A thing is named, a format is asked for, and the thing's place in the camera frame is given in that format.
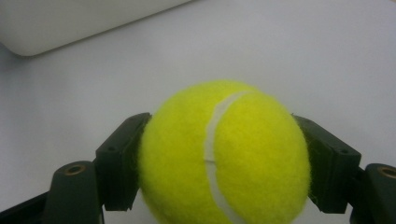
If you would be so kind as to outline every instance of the white box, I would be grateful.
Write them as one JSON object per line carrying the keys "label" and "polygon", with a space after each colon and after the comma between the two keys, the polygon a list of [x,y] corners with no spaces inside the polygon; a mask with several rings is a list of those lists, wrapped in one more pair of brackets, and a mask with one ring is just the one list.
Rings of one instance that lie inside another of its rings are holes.
{"label": "white box", "polygon": [[0,42],[31,56],[190,0],[1,0]]}

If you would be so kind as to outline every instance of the tennis ball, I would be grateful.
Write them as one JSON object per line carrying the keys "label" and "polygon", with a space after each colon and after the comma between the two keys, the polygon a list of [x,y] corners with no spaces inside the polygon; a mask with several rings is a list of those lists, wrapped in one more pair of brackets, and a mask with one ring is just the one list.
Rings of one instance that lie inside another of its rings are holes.
{"label": "tennis ball", "polygon": [[310,183],[303,133],[273,97],[236,81],[187,88],[153,115],[139,185],[161,223],[290,223]]}

